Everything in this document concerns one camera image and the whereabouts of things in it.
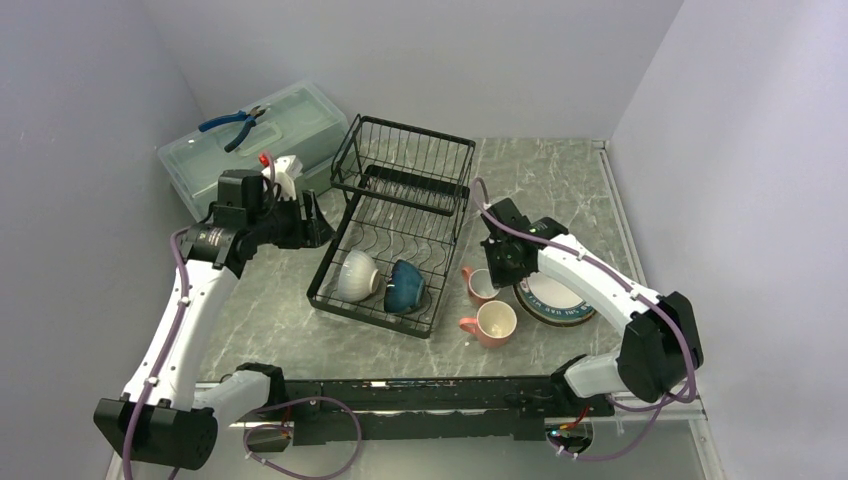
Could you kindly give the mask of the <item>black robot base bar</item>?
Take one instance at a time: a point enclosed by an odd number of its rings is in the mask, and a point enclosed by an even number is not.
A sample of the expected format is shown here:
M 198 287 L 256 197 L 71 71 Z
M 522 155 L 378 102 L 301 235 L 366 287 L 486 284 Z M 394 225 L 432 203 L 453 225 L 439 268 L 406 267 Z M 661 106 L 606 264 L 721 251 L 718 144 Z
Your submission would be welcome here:
M 602 395 L 580 398 L 545 375 L 418 379 L 289 380 L 293 407 L 246 413 L 283 420 L 297 446 L 331 441 L 510 437 L 543 441 L 557 421 L 614 415 Z

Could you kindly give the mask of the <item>white ceramic bowl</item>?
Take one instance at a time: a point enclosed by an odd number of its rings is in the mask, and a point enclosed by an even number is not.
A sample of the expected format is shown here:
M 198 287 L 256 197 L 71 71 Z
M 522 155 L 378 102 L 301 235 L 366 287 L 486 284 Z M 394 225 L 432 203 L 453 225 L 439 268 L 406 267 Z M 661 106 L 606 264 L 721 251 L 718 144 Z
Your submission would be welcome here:
M 351 250 L 338 276 L 339 298 L 350 303 L 365 300 L 377 291 L 379 275 L 380 271 L 370 255 L 361 250 Z

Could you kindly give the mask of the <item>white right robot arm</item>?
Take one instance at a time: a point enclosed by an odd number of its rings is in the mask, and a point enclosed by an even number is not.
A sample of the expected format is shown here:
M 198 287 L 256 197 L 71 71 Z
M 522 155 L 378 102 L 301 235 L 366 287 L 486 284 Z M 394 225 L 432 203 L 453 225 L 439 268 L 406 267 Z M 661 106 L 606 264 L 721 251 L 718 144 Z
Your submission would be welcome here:
M 621 336 L 617 350 L 573 359 L 558 370 L 562 381 L 550 391 L 557 411 L 574 415 L 590 397 L 619 392 L 647 403 L 695 399 L 703 351 L 686 296 L 660 294 L 626 277 L 566 227 L 548 217 L 532 222 L 510 199 L 480 214 L 489 230 L 481 245 L 495 286 L 542 274 L 573 291 Z

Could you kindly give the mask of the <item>small pink mug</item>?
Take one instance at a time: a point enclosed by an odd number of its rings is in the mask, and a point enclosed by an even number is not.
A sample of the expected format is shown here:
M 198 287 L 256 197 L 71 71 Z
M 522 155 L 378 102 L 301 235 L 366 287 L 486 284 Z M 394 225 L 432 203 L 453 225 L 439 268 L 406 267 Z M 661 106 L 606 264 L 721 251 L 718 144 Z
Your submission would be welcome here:
M 461 275 L 469 299 L 475 306 L 495 300 L 500 293 L 500 289 L 494 286 L 490 270 L 487 268 L 473 269 L 466 266 L 461 269 Z

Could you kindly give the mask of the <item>dark blue tan bowl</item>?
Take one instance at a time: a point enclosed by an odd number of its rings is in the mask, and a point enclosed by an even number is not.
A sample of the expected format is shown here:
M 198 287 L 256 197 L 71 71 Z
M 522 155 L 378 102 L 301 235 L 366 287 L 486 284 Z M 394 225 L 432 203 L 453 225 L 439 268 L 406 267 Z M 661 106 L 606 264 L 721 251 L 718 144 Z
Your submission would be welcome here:
M 407 314 L 421 305 L 426 284 L 418 268 L 405 260 L 392 267 L 384 296 L 384 311 L 390 314 Z

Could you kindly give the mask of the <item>black wire dish rack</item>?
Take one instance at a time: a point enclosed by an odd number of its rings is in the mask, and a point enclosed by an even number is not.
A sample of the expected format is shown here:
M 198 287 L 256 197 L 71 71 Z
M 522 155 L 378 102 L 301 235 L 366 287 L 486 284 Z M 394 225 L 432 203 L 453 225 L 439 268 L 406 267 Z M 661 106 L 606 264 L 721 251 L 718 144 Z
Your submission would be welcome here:
M 343 193 L 344 215 L 308 287 L 312 307 L 426 339 L 455 264 L 469 200 L 473 140 L 368 115 L 355 117 L 332 161 L 331 186 Z M 376 293 L 343 298 L 345 257 L 357 250 L 378 269 Z M 394 266 L 405 261 L 423 277 L 422 298 L 409 312 L 384 308 Z

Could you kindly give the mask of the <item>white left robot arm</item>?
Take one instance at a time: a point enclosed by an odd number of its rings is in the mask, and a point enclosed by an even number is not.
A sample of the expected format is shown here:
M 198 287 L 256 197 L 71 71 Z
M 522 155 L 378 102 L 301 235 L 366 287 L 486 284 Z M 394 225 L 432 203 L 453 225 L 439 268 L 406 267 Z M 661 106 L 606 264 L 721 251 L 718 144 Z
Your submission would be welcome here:
M 173 474 L 198 470 L 221 429 L 252 411 L 264 420 L 285 411 L 284 374 L 274 365 L 248 362 L 198 393 L 204 351 L 259 247 L 316 249 L 334 235 L 313 190 L 288 192 L 280 173 L 220 175 L 206 215 L 169 239 L 175 280 L 147 352 L 120 396 L 100 399 L 93 415 L 122 460 L 124 478 L 132 478 L 135 463 L 167 466 Z

